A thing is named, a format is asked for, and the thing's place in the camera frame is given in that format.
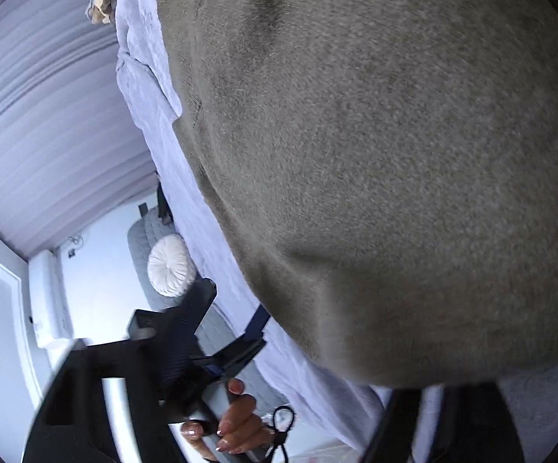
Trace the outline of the person's left hand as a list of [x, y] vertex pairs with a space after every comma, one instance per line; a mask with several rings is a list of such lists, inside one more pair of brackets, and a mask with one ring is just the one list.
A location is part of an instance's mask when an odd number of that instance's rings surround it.
[[255, 448], [269, 446], [275, 439], [275, 432], [262, 422], [255, 413], [257, 400], [245, 393], [245, 385], [240, 379], [231, 379], [226, 387], [233, 395], [230, 407], [218, 423], [217, 435], [220, 440], [215, 447], [204, 444], [204, 430], [199, 423], [188, 421], [179, 429], [180, 434], [204, 460], [217, 462], [220, 453], [237, 455]]

